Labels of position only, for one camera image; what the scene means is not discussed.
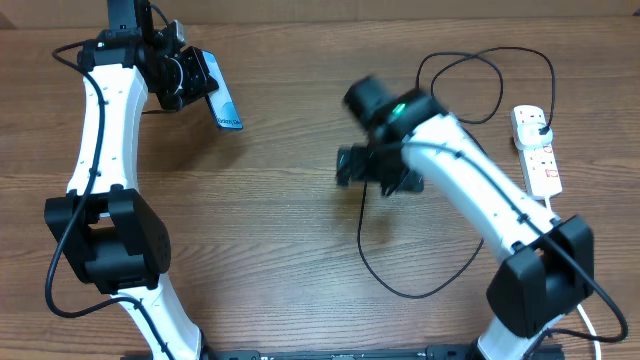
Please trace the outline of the blue Galaxy smartphone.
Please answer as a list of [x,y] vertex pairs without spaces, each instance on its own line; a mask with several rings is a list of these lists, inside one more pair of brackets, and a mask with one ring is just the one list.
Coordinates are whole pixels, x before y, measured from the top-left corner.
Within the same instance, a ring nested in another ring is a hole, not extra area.
[[209,74],[218,84],[218,89],[210,92],[206,98],[216,126],[222,130],[240,131],[244,128],[234,105],[229,88],[224,80],[216,57],[203,51]]

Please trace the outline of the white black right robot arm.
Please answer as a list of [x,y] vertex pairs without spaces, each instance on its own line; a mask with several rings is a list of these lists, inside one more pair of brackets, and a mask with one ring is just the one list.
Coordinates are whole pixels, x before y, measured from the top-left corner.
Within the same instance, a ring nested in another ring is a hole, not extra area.
[[421,89],[394,96],[376,78],[354,83],[343,102],[368,134],[340,149],[337,182],[377,182],[389,196],[432,182],[480,233],[499,268],[486,292],[494,314],[469,359],[527,359],[556,323],[596,289],[593,233],[532,199]]

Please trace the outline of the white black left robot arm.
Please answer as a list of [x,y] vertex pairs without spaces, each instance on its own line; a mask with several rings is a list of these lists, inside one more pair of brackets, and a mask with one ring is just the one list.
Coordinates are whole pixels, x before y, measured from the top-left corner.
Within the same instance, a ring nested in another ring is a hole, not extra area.
[[66,193],[45,203],[56,240],[53,261],[66,260],[79,281],[132,318],[154,359],[211,359],[203,331],[173,288],[168,231],[142,198],[137,181],[140,120],[150,94],[171,114],[215,92],[201,50],[180,23],[162,28],[148,1],[111,1],[109,25],[77,44],[72,68],[85,86],[85,118],[76,168]]

